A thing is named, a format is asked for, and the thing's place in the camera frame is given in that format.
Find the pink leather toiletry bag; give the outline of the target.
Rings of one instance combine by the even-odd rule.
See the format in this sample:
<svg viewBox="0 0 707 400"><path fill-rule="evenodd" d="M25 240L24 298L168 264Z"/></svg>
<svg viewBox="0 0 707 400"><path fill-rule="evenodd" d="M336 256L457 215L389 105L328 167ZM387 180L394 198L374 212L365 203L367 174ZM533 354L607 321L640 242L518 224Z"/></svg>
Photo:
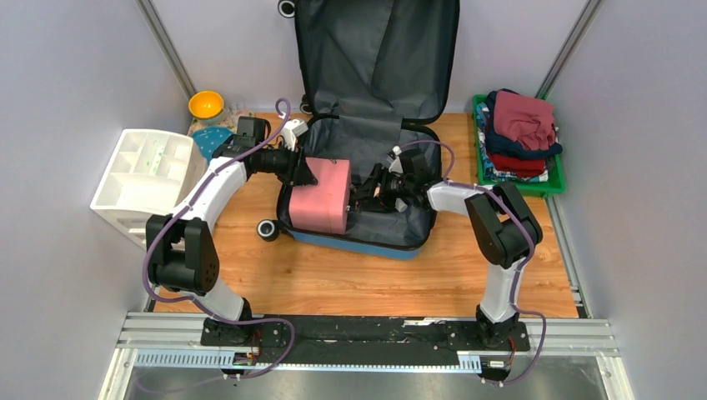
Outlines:
<svg viewBox="0 0 707 400"><path fill-rule="evenodd" d="M351 165L346 159L307 157L318 183L292 189L288 213L297 229L343 235L347 227Z"/></svg>

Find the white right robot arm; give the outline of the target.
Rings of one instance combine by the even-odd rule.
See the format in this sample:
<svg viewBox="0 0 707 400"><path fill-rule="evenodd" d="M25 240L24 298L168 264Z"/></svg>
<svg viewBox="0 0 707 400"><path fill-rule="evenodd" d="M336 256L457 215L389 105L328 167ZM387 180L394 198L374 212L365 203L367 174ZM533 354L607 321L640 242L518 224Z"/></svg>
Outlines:
<svg viewBox="0 0 707 400"><path fill-rule="evenodd" d="M353 205L376 213L414 205L467 216L488 262L474 339L487 349L509 342L519 324L517 298L523 270L543 239L542 229L523 196L511 182L486 187L437 177L417 148L395 149L389 155L390 166L375 164L353 190Z"/></svg>

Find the navy blue garment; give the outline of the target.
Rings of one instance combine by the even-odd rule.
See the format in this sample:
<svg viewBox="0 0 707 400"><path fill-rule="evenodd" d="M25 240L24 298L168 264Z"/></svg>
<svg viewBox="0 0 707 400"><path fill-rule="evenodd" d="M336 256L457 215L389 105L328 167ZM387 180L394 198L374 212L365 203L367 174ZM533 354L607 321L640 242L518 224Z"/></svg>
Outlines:
<svg viewBox="0 0 707 400"><path fill-rule="evenodd" d="M490 92L485 142L492 154L520 160L541 160L563 152L554 118L554 106L508 89Z"/></svg>

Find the white lavender cosmetic tube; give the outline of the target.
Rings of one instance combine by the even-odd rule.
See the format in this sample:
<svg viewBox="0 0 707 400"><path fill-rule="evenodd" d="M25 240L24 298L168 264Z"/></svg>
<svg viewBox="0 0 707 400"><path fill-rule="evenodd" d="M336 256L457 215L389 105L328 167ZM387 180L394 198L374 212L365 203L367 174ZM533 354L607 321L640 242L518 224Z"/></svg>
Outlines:
<svg viewBox="0 0 707 400"><path fill-rule="evenodd" d="M403 198L396 198L394 201L394 209L398 213L403 213L409 207L408 203Z"/></svg>

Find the pinkish maroon garment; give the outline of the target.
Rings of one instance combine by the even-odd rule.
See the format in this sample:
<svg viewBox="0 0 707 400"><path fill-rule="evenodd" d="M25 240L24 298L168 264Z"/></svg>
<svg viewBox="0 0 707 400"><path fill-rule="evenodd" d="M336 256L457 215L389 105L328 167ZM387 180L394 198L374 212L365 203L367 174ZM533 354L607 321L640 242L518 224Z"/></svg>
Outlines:
<svg viewBox="0 0 707 400"><path fill-rule="evenodd" d="M494 129L525 151L547 151L558 143L554 106L514 92L496 92Z"/></svg>

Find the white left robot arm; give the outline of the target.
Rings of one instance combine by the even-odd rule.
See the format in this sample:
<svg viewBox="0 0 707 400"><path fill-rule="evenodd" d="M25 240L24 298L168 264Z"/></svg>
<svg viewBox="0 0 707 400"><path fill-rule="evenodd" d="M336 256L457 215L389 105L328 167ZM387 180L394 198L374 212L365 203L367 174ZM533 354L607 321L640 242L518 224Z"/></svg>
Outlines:
<svg viewBox="0 0 707 400"><path fill-rule="evenodd" d="M248 301L219 276L215 223L230 198L255 173L272 173L290 187L318 182L298 145L307 123L285 118L275 132L270 128L262 118L241 117L236 132L213 151L205 174L190 194L170 213L154 214L146 223L142 280L148 295L165 302L155 292L165 288L175 293L174 302L194 303L223 323L223 335L236 346L252 340L255 325Z"/></svg>

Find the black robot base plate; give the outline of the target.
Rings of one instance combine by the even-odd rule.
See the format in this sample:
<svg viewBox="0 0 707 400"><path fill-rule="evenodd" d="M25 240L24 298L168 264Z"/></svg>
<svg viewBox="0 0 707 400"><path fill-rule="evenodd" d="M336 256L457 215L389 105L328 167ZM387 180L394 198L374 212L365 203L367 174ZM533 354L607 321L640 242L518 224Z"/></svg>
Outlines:
<svg viewBox="0 0 707 400"><path fill-rule="evenodd" d="M517 353L531 349L524 323L499 329L451 318L346 317L266 314L249 325L212 317L203 321L200 344L244 348L256 362L351 367L452 367L459 354L497 353L475 368L495 378L508 374Z"/></svg>

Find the dark red garment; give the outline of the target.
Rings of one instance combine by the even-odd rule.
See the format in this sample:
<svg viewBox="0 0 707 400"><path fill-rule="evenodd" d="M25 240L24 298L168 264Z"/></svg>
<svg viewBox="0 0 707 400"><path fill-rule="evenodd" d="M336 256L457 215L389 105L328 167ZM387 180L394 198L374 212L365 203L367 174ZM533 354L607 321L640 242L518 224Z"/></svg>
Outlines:
<svg viewBox="0 0 707 400"><path fill-rule="evenodd" d="M520 178L533 178L546 172L545 161L541 159L523 160L492 153L489 158L497 171L513 173Z"/></svg>

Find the blue fish-print suitcase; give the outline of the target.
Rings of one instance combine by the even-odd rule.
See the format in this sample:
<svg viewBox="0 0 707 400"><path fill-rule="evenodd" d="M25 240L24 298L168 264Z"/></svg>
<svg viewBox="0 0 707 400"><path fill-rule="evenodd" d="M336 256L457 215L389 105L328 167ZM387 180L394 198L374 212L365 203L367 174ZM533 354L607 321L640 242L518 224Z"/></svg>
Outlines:
<svg viewBox="0 0 707 400"><path fill-rule="evenodd" d="M298 1L294 30L313 116L309 157L346 159L361 185L376 163L415 143L442 172L438 135L459 27L457 1Z"/></svg>

